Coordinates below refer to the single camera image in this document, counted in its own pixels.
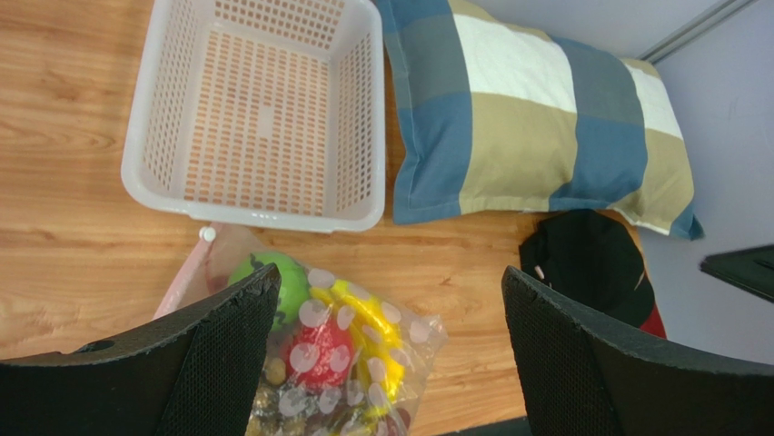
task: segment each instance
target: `white wall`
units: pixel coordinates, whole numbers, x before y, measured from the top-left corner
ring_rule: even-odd
[[[718,0],[472,0],[496,18],[638,57]]]
[[[657,68],[688,146],[707,238],[641,232],[670,339],[774,364],[774,304],[699,271],[774,243],[774,2],[758,1]]]

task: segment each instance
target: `yellow toy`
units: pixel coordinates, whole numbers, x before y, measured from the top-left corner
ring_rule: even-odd
[[[403,382],[405,369],[390,355],[391,350],[402,348],[401,328],[388,321],[388,318],[394,319],[395,314],[387,309],[394,308],[385,307],[381,300],[365,291],[353,292],[351,286],[356,285],[336,280],[331,289],[312,287],[310,294],[335,308],[340,326],[349,324],[347,329],[352,335],[352,344],[361,353],[355,363],[358,381],[374,403],[366,416],[378,418],[387,414],[397,401]]]

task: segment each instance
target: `striped pillow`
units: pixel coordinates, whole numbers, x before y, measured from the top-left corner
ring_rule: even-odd
[[[406,160],[393,219],[615,209],[695,239],[693,181],[651,64],[506,25],[463,0],[376,0]]]

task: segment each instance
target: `clear plastic bag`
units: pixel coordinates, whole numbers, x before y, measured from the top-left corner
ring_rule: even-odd
[[[447,340],[440,317],[267,249],[242,226],[213,224],[200,235],[157,317],[268,263],[283,277],[245,435],[408,434]]]

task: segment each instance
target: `wooden floor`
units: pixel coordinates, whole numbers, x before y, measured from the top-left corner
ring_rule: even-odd
[[[0,6],[0,359],[71,352],[151,320],[203,223],[144,208],[119,167],[152,0]],[[388,85],[388,192],[366,233],[256,230],[263,241],[420,314],[450,340],[412,434],[525,413],[501,275],[543,215],[396,227],[403,148]]]

